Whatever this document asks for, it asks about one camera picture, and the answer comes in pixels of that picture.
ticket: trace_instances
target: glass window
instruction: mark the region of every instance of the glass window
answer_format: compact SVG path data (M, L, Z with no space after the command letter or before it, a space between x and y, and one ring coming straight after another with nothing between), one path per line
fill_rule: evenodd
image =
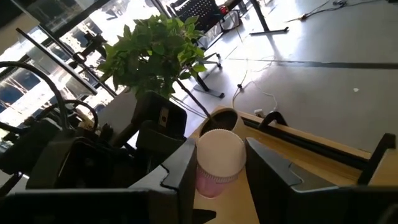
M57 28L60 24L68 21L68 18L75 16L87 8L87 6L82 3L82 0L46 0L45 2L49 2L49 4L51 3L53 5L56 4L57 7L54 7L53 11L51 11L49 5L38 6L34 4L30 9L35 11L38 16L42 16L42 19L46 19L50 22L49 26L51 29ZM77 7L76 11L71 11L70 9L74 9L74 7ZM147 19L153 14L159 14L159 12L150 0L110 1L101 9L92 13L89 18L78 24L73 30L65 34L60 40L65 43L73 53L81 52L86 47L87 40L84 38L84 35L87 32L91 32L94 35L101 34L109 44L113 45L118 41L117 36L123 34L123 27L125 24L133 30L135 27L132 21L133 19ZM32 29L28 34L39 43L47 39L47 36L38 28ZM69 63L72 61L69 55L56 44L51 44L47 48L64 62ZM33 45L27 40L18 42L0 55L0 60L20 60L32 49ZM87 56L86 64L87 66L96 68L103 60L104 58L101 54L96 51ZM31 59L29 59L27 63L35 65L35 62ZM90 85L94 86L97 84L93 77L82 70L82 68L77 67L75 71ZM95 69L94 71L97 76L100 77L102 75L100 71ZM68 80L53 78L53 81L56 83L65 99L80 99L82 97L68 88ZM113 89L112 78L107 80L106 84ZM123 87L119 87L116 93L118 94L123 90ZM97 95L86 97L84 102L92 106L98 113L113 99L113 97L101 87L98 88L97 91ZM31 115L38 115L44 108L55 102L55 97L47 84L30 71L16 69L12 71L6 79L0 82L0 121L12 126L21 127L26 118ZM92 118L92 115L90 115L86 108L78 106L78 109ZM4 137L6 134L6 131L0 129L0 138ZM8 142L0 141L0 146L9 147L10 145Z

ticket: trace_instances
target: white cable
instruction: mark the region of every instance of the white cable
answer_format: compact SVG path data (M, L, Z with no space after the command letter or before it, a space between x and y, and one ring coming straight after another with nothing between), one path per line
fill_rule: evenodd
M236 31L236 33L238 34L238 37L239 37L239 39L240 39L242 45L244 46L244 43L243 43L243 39L242 39L242 37L241 37L241 34L239 33L238 27L237 27L237 25L236 25L236 23L235 23L235 21L234 21L233 19L232 19L232 22L234 23L235 31ZM273 61L275 60L275 56L272 55L272 56L267 56L267 57L261 58L261 60L263 60L263 59L269 58L269 57L272 57L272 60L271 60L270 63L268 63L266 66L262 67L262 68L259 69L259 70L250 70L250 72L261 72L261 71L263 71L263 70L269 68L269 67L272 65ZM250 81L248 84L246 84L245 86L242 86L242 84L244 83L244 81L245 81L245 79L246 79L246 77L247 77L247 75L248 75L248 71L249 71L249 58L248 58L248 56L247 56L247 54L246 54L246 71L245 71L245 73L244 73L244 76L243 76L243 79L242 79L241 83L238 85L238 86L241 86L242 88L238 87L238 88L236 89L236 91L235 91L235 93L234 93L234 95L233 95L233 97L232 97L232 108L235 109L235 99L236 99L236 97L238 97L238 95L239 95L242 91L244 91L244 89L245 89L248 85L250 85L250 83L253 83L253 84L256 86L256 88L257 88L258 90L261 90L261 93L262 93L262 94L264 94L264 95L266 95L266 96L272 97L272 99L273 99L274 102L275 102L275 106L274 106L274 108L272 109L272 111L276 111L276 110L278 109L278 101L276 100L276 97L275 97L273 94L266 93L262 88L260 88L260 87L257 85L257 83L256 83L252 78L251 78L251 81Z
M198 115L201 118L206 118L206 116L202 113L200 113L199 111L193 109L192 107L190 107L189 105L187 105L186 103L184 103L182 100L178 99L175 96L172 96L172 99L174 100L175 103L177 103L178 105L180 105L182 108L186 109L187 111Z

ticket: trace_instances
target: paper cup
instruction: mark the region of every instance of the paper cup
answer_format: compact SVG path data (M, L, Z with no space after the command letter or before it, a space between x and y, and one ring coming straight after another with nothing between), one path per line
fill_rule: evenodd
M246 163L246 150L237 134L214 129L197 141L197 159L196 188L202 196L213 198L238 178Z

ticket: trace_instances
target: chair base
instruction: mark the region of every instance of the chair base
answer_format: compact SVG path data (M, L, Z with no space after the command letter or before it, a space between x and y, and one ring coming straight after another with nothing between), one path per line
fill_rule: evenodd
M267 30L267 31L262 31L262 32L252 32L250 35L264 35L264 34L281 34L281 33L286 33L289 30L289 27L285 27L285 29L279 29L279 30Z
M196 84L193 87L193 89L196 90L196 91L200 91L202 93L207 93L207 94L209 94L211 96L215 96L215 97L218 97L218 98L221 98L221 99L224 98L224 96L225 96L224 93L216 91L216 90L212 90L212 89L209 89L209 88L207 90L204 90L199 84Z

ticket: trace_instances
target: plant leaf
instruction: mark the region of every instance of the plant leaf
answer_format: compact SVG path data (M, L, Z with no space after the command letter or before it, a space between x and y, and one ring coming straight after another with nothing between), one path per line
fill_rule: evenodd
M193 17L189 17L186 21L185 21L185 25L190 25L190 24L194 24L197 22L198 20L198 16L193 16Z
M206 71L206 67L204 65L201 65L201 64L198 63L198 64L193 66L193 70L195 72L204 72L204 71Z
M179 47L185 44L185 40L184 38L182 38L181 36L177 36L177 35L173 35L167 38L166 40L167 45L170 47Z
M194 24L189 24L187 27L187 32L192 33L195 30Z
M140 88L139 86L138 86L137 88L135 88L134 90L136 91L136 98L137 98L137 100L138 100L139 98L141 98L142 96L144 96L144 94L145 94L145 92L146 92L144 88Z
M193 78L198 78L198 73L196 71L194 71L193 69L190 69L190 72L191 72L191 76Z
M104 73L101 78L99 78L100 82L105 82L111 75L108 73Z
M113 46L114 51L116 52L123 52L123 51L129 51L132 49L132 44L130 40L127 40L126 38L122 37L121 40L119 40L118 43L116 43Z
M127 26L127 25L124 25L124 27L123 27L123 36L125 37L125 38L128 38L128 39L130 39L131 38L131 31L130 31L130 27L129 26Z
M178 53L177 58L178 58L178 61L179 61L181 64L184 64L185 61L187 60L187 58L185 58L184 52Z
M114 90L117 91L118 88L119 88L119 80L118 80L116 75L113 76L113 80L112 81L113 81Z
M205 35L205 34L204 34L202 31L200 31L200 30L194 30L194 31L192 32L192 34L193 34L195 37L202 37L202 36Z
M181 73L181 75L179 76L179 79L184 80L184 79L188 79L189 77L191 77L191 73L189 73L189 72L183 72L183 73Z
M102 63L97 66L97 70L99 70L101 72L106 72L108 69L109 69L109 65L107 65L106 63Z
M154 15L151 15L150 18L148 19L149 23L155 23L159 20L160 18Z
M148 39L148 36L144 34L139 34L137 36L137 46L144 48L147 47L150 44L150 39Z
M205 56L205 52L200 47L197 47L195 49L195 53L201 58L203 58Z
M146 63L145 67L141 70L144 73L151 73L153 75L162 75L164 69L161 66L162 64L162 55L154 54L149 57L148 63Z
M179 27L183 27L184 26L184 23L181 21L180 18L175 18L175 20L177 21Z
M147 19L133 19L132 20L137 26L148 26Z
M111 58L113 55L115 55L115 53L116 53L115 49L112 46L110 46L109 44L104 44L104 48L106 51L107 58Z
M165 22L165 21L167 21L169 18L167 18L167 16L166 16L165 14L161 14L161 15L159 16L159 19L160 19L162 22Z
M164 47L162 44L155 44L152 46L152 50L159 54L159 55L163 55L164 54Z

